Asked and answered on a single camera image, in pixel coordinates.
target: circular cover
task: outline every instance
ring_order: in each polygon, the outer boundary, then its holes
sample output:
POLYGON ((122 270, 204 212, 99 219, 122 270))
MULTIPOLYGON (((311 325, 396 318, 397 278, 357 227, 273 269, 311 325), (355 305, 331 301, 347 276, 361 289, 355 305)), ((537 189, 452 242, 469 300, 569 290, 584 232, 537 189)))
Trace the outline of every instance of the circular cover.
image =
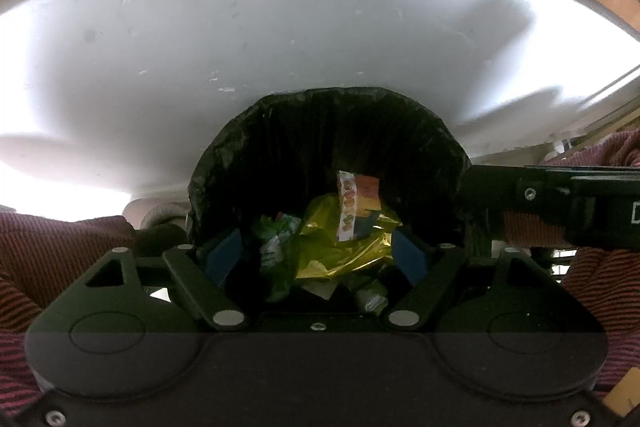
POLYGON ((85 315, 66 331, 30 331, 30 367, 40 381, 76 396, 135 396, 161 387, 194 359, 199 336, 184 311, 147 300, 140 312, 131 305, 127 313, 85 315))
POLYGON ((434 344, 464 380, 522 398, 588 387, 607 355, 602 327, 577 302, 530 288, 490 291, 456 306, 434 344))
POLYGON ((96 355, 110 355, 139 343, 145 336, 145 325, 133 315, 103 312, 83 317, 70 334, 79 349, 96 355))

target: trash bin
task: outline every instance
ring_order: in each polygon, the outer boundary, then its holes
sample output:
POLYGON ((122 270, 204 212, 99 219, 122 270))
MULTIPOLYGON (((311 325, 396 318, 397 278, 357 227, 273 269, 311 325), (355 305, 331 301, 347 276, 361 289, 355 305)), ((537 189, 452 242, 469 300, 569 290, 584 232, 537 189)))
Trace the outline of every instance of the trash bin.
POLYGON ((196 246, 261 215, 301 216, 336 192, 338 170, 380 179, 380 197, 431 245, 460 232, 454 197, 470 166, 436 115, 380 87, 312 89, 260 99, 225 125, 189 186, 196 246))

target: wall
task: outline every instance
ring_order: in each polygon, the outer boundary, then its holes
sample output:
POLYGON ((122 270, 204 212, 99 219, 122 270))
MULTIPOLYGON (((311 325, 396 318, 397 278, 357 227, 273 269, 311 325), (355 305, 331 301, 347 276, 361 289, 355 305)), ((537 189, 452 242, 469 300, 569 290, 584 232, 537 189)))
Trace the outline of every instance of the wall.
MULTIPOLYGON (((411 96, 472 156, 559 139, 577 117, 603 116, 590 97, 640 62, 640 44, 600 9, 593 0, 0 0, 0 162, 134 195, 184 191, 230 118, 267 93, 320 86, 411 96)), ((626 87, 638 89, 634 78, 626 87)))

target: trash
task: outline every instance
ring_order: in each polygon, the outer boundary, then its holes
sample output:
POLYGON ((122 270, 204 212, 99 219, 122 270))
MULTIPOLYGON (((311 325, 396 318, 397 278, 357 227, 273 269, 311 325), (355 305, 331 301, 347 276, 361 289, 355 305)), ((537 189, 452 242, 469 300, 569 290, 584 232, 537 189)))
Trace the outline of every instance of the trash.
POLYGON ((301 288, 317 295, 319 298, 328 301, 334 294, 335 289, 338 287, 338 282, 335 279, 311 279, 309 282, 304 283, 301 288))
POLYGON ((354 237, 364 239, 375 226, 382 207, 378 186, 380 181, 372 176, 338 171, 338 195, 340 196, 340 223, 338 241, 350 241, 354 237))
POLYGON ((298 233, 284 248, 296 260, 295 280, 334 279, 380 261, 392 262, 391 233, 401 224, 393 211, 383 208, 372 232, 363 239, 338 241, 339 222, 336 194, 320 196, 309 204, 298 233))
MULTIPOLYGON (((293 285, 303 299, 318 300, 319 309, 347 304, 349 298, 353 302, 354 295, 360 309, 367 303, 371 309, 373 299, 379 300, 379 309, 383 297, 395 302, 410 287, 398 269, 385 272, 380 283, 387 296, 377 285, 352 294, 343 277, 370 275, 369 267, 375 271, 378 264, 392 264, 391 234, 400 223, 429 245, 462 241, 455 196, 469 166, 437 116, 390 90, 328 88, 270 95, 228 122, 200 158, 189 187, 190 240, 199 246, 224 230, 240 230, 250 256, 231 272, 225 292, 255 314, 274 309, 265 307, 265 294, 279 302, 278 311, 296 309, 296 303, 285 302, 293 285), (338 171, 353 173, 359 196, 359 173, 379 181, 373 192, 383 203, 376 210, 365 198, 360 216, 360 201, 354 200, 353 228, 343 219, 348 224, 343 237, 338 233, 340 197, 348 200, 349 189, 337 183, 338 171), (278 212, 304 216, 286 241, 279 237, 282 229, 272 227, 282 226, 275 225, 278 220, 265 217, 267 226, 255 228, 260 216, 278 212)), ((418 266, 412 280, 423 271, 418 266)))
POLYGON ((341 282, 354 293, 356 306, 362 313, 380 315, 389 303, 385 286, 373 277, 352 274, 343 277, 341 282))
POLYGON ((216 286, 222 287, 226 277, 242 257, 242 237, 238 229, 223 233, 209 241, 198 252, 205 275, 216 286))
POLYGON ((252 230, 266 241, 260 247, 260 273, 271 285, 267 302, 278 302, 289 295, 294 266, 292 258, 285 259, 283 245, 296 233, 300 218, 279 213, 275 220, 261 216, 252 230))
POLYGON ((424 279, 436 261, 434 249, 404 227, 391 235, 391 256, 412 286, 424 279))

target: snack packet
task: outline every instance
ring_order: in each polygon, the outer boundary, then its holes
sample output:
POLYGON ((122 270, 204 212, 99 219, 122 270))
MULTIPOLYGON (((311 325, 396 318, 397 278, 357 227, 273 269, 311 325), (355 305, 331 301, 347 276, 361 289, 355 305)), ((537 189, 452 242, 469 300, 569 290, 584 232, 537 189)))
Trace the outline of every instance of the snack packet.
POLYGON ((338 195, 340 196, 340 223, 338 241, 363 239, 372 232, 382 210, 378 186, 372 176, 338 171, 338 195))
POLYGON ((328 301, 334 294, 335 289, 338 287, 338 282, 335 279, 308 279, 301 288, 313 293, 325 301, 328 301))
POLYGON ((356 306, 362 313, 380 315, 389 304, 385 286, 373 277, 355 273, 343 277, 341 281, 354 292, 356 306))
POLYGON ((339 241, 340 202, 336 194, 316 198, 309 204, 298 232, 283 246, 292 259, 298 283, 305 279, 332 279, 375 263, 393 263, 391 233, 401 225, 388 208, 379 211, 372 232, 364 239, 339 241))

